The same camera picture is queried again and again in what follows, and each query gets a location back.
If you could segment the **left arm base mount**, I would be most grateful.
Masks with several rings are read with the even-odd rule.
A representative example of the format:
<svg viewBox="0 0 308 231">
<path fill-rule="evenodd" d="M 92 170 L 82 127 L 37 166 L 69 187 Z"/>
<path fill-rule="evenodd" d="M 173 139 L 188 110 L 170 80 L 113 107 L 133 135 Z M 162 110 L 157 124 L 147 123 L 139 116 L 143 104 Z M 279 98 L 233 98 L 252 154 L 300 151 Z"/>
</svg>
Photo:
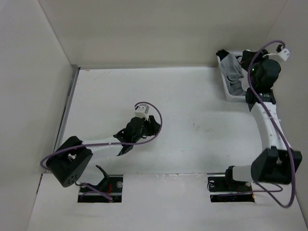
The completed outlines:
<svg viewBox="0 0 308 231">
<path fill-rule="evenodd" d="M 80 182 L 76 182 L 75 185 L 79 187 L 78 203 L 121 203 L 122 191 L 123 191 L 123 175 L 109 175 L 102 167 L 96 165 L 98 170 L 98 177 L 100 182 L 97 185 L 88 185 L 91 188 L 86 187 Z"/>
</svg>

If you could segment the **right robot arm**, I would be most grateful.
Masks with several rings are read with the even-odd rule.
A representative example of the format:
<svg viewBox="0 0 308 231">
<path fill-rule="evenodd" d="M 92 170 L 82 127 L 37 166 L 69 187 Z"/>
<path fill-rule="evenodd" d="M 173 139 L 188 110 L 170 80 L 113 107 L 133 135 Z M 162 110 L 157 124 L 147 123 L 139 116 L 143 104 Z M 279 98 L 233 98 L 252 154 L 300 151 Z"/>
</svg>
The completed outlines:
<svg viewBox="0 0 308 231">
<path fill-rule="evenodd" d="M 223 185 L 232 191 L 240 186 L 241 181 L 290 184 L 302 161 L 302 154 L 293 150 L 284 137 L 276 112 L 272 87 L 281 66 L 269 58 L 267 50 L 243 51 L 240 65 L 247 71 L 249 87 L 245 102 L 256 121 L 262 152 L 250 165 L 230 166 Z"/>
</svg>

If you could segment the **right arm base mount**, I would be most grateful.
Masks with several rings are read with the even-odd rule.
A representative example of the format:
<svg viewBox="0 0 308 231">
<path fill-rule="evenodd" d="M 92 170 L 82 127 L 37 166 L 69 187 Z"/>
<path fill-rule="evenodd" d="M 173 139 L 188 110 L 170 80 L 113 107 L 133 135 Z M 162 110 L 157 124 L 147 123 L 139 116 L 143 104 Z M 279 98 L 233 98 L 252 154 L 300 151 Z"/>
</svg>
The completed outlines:
<svg viewBox="0 0 308 231">
<path fill-rule="evenodd" d="M 227 182 L 224 175 L 209 175 L 207 179 L 207 189 L 213 203 L 255 202 L 249 182 Z"/>
</svg>

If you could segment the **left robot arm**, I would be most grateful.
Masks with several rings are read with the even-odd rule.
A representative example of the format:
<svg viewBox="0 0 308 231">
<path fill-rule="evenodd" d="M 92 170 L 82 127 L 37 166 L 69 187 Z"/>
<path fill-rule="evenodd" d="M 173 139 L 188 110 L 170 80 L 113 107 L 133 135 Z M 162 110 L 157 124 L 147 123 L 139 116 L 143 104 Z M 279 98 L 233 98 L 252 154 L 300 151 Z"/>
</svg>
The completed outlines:
<svg viewBox="0 0 308 231">
<path fill-rule="evenodd" d="M 100 145 L 91 146 L 88 141 L 71 136 L 56 150 L 56 155 L 47 159 L 46 167 L 63 187 L 78 182 L 103 192 L 108 186 L 103 159 L 128 153 L 140 139 L 154 138 L 160 130 L 161 124 L 150 115 L 148 119 L 133 117 L 117 134 L 99 141 Z"/>
</svg>

